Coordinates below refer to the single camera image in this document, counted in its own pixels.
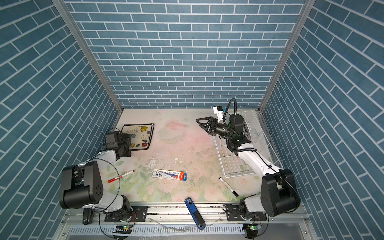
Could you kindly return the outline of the black square plate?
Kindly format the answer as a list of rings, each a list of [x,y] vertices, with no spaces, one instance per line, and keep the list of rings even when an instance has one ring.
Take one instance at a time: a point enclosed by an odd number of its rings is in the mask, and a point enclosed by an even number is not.
[[[122,132],[131,135],[130,149],[143,151],[150,147],[154,134],[154,123],[150,124],[125,124]]]

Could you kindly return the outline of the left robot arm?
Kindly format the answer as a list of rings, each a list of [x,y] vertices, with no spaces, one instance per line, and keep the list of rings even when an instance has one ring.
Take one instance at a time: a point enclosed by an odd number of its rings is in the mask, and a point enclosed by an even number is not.
[[[101,172],[121,157],[131,156],[134,134],[121,131],[106,133],[106,149],[78,165],[62,170],[60,205],[63,209],[84,209],[83,224],[92,223],[97,212],[106,214],[108,222],[128,222],[134,210],[126,196],[104,190]]]

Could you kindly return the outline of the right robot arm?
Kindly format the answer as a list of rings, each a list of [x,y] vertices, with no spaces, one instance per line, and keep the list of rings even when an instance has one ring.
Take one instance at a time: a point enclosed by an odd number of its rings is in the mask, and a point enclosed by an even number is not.
[[[198,118],[196,122],[211,136],[224,140],[230,158],[240,158],[261,177],[261,193],[240,200],[240,214],[253,219],[264,212],[270,217],[291,213],[300,206],[294,174],[274,165],[252,143],[251,126],[237,112],[237,100],[230,99],[226,108],[214,108],[216,117]]]

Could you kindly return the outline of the blue white pen box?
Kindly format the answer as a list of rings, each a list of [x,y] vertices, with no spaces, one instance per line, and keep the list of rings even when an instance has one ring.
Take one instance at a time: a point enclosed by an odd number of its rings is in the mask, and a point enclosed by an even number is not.
[[[160,170],[160,169],[154,169],[152,177],[158,178],[158,179],[178,180],[178,181],[187,180],[187,174],[185,172]]]

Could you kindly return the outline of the black white marker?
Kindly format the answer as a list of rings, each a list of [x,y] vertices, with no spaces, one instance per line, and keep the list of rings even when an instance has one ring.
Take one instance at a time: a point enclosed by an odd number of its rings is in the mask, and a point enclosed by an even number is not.
[[[239,194],[222,178],[219,177],[219,180],[233,193],[235,197],[239,197]]]

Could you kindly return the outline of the red marker pen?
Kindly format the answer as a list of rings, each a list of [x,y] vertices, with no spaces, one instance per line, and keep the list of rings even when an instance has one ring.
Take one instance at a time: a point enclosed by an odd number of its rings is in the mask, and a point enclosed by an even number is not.
[[[128,171],[128,172],[126,172],[126,173],[124,173],[124,174],[122,174],[122,175],[120,175],[118,177],[115,177],[113,179],[108,180],[108,184],[111,184],[111,183],[113,183],[113,182],[115,182],[117,180],[120,180],[120,179],[122,179],[124,177],[127,177],[127,176],[129,176],[129,175],[131,175],[133,173],[135,173],[135,170]]]

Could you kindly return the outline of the blue black stapler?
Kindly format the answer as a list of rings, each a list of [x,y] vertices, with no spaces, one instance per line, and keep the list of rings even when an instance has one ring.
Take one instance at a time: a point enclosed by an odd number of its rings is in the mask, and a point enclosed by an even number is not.
[[[206,222],[204,221],[202,215],[200,214],[200,212],[197,209],[193,200],[190,197],[188,197],[185,199],[185,204],[186,204],[186,206],[190,212],[190,215],[192,216],[197,228],[199,230],[203,230],[206,227]]]

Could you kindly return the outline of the aluminium mounting rail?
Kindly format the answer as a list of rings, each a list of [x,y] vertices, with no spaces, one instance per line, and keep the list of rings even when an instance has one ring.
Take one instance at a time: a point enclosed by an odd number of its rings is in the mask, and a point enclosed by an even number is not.
[[[93,222],[89,225],[83,225],[81,220],[83,219],[83,212],[81,210],[69,210],[57,230],[54,236],[55,240],[68,240],[71,237],[83,237],[89,239],[91,237],[104,237],[104,236],[69,236],[69,230],[72,226],[98,226],[103,230],[106,226],[115,226],[119,231],[131,231],[138,225],[160,225],[166,227],[168,225],[192,225],[197,227],[187,206],[184,203],[181,204],[134,204],[134,206],[148,206],[148,213],[145,222],[133,222],[133,223],[107,223],[105,222],[105,215],[94,216]],[[267,236],[292,236],[297,235],[299,239],[315,240],[316,235],[311,224],[309,217],[303,206],[300,206],[298,210],[290,214],[282,214],[277,217],[268,217],[266,221],[239,221],[228,222],[225,212],[222,209],[223,204],[220,203],[203,203],[197,204],[197,209],[202,215],[207,226],[219,225],[219,224],[238,224],[242,225],[245,233],[250,225],[254,225],[262,237]],[[112,238],[133,238],[123,236],[106,236],[108,240]]]

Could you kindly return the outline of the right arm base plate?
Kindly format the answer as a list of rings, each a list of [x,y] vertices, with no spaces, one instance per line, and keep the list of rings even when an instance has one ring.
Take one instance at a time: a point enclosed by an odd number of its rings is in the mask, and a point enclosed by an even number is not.
[[[255,213],[243,213],[239,205],[224,204],[222,206],[223,211],[226,214],[228,222],[239,222],[239,221],[266,221],[267,216],[265,212]]]

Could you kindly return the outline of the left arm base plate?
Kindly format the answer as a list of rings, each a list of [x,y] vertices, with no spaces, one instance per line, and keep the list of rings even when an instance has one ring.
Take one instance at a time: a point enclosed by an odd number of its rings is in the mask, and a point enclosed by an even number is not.
[[[145,222],[148,206],[131,206],[130,209],[118,210],[112,213],[107,213],[105,222],[107,223],[123,223],[123,222]]]

